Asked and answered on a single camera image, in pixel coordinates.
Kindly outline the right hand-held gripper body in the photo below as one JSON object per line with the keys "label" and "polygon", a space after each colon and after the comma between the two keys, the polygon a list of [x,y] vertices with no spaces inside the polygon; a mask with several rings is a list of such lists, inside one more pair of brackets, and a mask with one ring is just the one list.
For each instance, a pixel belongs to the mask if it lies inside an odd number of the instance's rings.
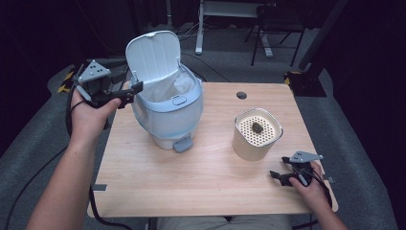
{"label": "right hand-held gripper body", "polygon": [[311,162],[323,159],[323,155],[297,150],[289,159],[293,172],[297,179],[307,187],[313,178]]}

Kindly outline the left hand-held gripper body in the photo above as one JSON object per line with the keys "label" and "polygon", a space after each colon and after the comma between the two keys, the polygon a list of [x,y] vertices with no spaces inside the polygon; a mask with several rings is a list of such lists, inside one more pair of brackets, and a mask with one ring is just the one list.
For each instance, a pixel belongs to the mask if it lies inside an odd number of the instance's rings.
{"label": "left hand-held gripper body", "polygon": [[112,99],[120,98],[114,97],[112,93],[115,92],[116,84],[124,82],[125,74],[113,74],[93,59],[86,68],[79,68],[74,86],[89,105],[100,108]]}

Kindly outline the beige container with perforated strainer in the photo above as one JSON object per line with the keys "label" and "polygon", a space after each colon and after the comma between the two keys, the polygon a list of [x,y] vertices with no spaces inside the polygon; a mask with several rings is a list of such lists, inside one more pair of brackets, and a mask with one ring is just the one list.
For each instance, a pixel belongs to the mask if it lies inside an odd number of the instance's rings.
{"label": "beige container with perforated strainer", "polygon": [[[252,124],[259,123],[262,133],[255,133]],[[279,121],[263,108],[253,108],[235,117],[232,147],[237,156],[247,161],[259,161],[282,137],[283,129]]]}

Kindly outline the white and blue pedal bin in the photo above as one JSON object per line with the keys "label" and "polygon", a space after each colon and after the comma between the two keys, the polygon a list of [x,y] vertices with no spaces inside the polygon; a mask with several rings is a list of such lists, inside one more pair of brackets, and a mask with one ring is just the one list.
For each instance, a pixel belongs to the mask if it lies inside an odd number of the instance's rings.
{"label": "white and blue pedal bin", "polygon": [[142,91],[132,104],[138,123],[158,147],[178,152],[189,149],[203,112],[203,85],[181,62],[178,36],[171,31],[140,35],[127,44],[125,56],[131,74],[129,86],[160,80],[178,71],[194,77],[194,87],[185,94],[153,103],[141,95]]}

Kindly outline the person's right hand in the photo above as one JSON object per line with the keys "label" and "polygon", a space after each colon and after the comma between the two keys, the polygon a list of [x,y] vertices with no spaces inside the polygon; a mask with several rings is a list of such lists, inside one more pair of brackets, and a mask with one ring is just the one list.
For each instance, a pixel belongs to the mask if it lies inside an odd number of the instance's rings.
{"label": "person's right hand", "polygon": [[308,208],[314,213],[330,207],[323,186],[315,179],[313,179],[307,187],[302,185],[301,182],[294,177],[290,177],[289,181],[302,196]]}

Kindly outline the person's left hand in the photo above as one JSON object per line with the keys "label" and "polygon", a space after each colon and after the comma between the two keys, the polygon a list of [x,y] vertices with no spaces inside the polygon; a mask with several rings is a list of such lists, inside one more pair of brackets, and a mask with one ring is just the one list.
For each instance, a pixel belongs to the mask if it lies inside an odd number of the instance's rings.
{"label": "person's left hand", "polygon": [[120,104],[120,99],[113,99],[100,108],[93,108],[75,90],[71,102],[71,141],[81,145],[95,144],[103,131],[107,118],[116,111]]}

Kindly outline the yellow and black striped base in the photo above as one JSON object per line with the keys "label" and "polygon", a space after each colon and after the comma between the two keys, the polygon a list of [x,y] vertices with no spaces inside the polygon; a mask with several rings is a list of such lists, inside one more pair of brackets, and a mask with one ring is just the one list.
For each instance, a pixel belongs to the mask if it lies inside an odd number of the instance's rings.
{"label": "yellow and black striped base", "polygon": [[306,72],[286,72],[283,75],[283,81],[296,97],[325,97],[327,95],[319,79],[309,76]]}
{"label": "yellow and black striped base", "polygon": [[59,86],[57,92],[58,93],[69,93],[71,91],[73,82],[74,82],[74,75],[76,73],[76,68],[72,67],[68,73],[66,74],[66,76],[64,77],[61,85]]}

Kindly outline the clear plastic bin liner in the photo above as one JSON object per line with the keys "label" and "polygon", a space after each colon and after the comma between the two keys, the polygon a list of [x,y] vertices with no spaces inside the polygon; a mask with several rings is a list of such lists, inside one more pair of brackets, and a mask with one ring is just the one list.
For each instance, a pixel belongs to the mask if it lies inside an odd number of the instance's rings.
{"label": "clear plastic bin liner", "polygon": [[193,87],[194,77],[186,72],[178,71],[163,79],[145,83],[141,95],[150,102],[159,103],[185,94]]}

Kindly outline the person's beige pants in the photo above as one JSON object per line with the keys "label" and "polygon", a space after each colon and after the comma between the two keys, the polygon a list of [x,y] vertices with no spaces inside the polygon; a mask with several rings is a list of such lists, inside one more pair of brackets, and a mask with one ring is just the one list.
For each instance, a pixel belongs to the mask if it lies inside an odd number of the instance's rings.
{"label": "person's beige pants", "polygon": [[287,215],[158,218],[157,230],[292,230]]}

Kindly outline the dark slanted metal pole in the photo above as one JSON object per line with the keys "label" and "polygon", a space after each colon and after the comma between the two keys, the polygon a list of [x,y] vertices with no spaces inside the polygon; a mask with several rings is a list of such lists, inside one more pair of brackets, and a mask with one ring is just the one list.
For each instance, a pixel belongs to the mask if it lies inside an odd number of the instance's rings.
{"label": "dark slanted metal pole", "polygon": [[326,39],[329,31],[333,27],[334,23],[336,22],[348,2],[349,0],[337,0],[331,12],[328,14],[327,19],[321,27],[319,33],[315,36],[313,42],[300,61],[298,67],[301,70],[305,70],[307,65],[312,65],[313,59],[316,57],[316,54],[321,48],[323,41]]}

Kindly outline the black chair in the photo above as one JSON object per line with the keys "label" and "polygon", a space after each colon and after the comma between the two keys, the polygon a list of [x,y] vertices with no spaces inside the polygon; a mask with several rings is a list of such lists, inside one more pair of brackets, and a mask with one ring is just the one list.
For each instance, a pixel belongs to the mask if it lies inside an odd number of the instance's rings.
{"label": "black chair", "polygon": [[[256,17],[256,24],[250,29],[249,34],[245,38],[245,42],[247,42],[251,34],[255,34],[251,65],[255,63],[258,48],[272,48],[269,44],[259,44],[264,35],[284,35],[280,43],[274,47],[293,49],[294,54],[290,62],[290,65],[293,65],[305,34],[305,26],[297,11],[289,6],[281,6],[269,2],[256,8]],[[297,44],[295,46],[282,46],[291,34],[299,34]]]}

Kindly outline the white desk frame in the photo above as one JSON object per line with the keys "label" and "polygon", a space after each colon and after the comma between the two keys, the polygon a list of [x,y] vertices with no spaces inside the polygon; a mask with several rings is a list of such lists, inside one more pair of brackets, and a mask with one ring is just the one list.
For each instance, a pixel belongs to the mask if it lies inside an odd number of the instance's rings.
{"label": "white desk frame", "polygon": [[256,8],[259,3],[220,1],[220,0],[200,0],[198,10],[198,32],[195,44],[195,53],[203,53],[204,41],[204,19],[206,16],[226,16],[255,18]]}

